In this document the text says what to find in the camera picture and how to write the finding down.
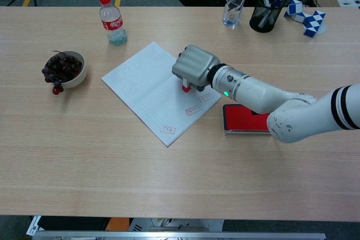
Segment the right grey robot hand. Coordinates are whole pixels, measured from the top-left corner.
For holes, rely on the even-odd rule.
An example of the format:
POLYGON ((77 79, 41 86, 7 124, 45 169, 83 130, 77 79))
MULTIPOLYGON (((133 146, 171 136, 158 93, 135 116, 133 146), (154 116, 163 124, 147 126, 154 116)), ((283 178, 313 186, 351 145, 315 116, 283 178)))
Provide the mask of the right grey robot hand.
POLYGON ((184 92, 196 88, 203 91, 210 84, 210 70, 220 63, 214 54, 190 44, 178 55, 172 66, 172 73, 180 78, 184 92))

